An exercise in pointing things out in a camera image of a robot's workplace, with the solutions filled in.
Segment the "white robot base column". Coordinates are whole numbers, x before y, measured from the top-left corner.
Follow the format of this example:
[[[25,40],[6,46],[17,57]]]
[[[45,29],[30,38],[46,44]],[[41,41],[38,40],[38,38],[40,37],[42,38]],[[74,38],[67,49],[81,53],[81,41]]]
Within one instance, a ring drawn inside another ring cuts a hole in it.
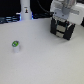
[[[21,19],[31,20],[32,12],[30,9],[30,0],[20,0],[21,2]]]

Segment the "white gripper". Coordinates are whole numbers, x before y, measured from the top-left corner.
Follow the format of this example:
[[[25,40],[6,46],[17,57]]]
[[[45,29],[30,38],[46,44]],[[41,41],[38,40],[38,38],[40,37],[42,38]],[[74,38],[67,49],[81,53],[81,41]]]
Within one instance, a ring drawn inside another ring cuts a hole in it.
[[[84,18],[84,4],[76,0],[53,0],[50,11],[54,19],[74,24],[81,24]]]

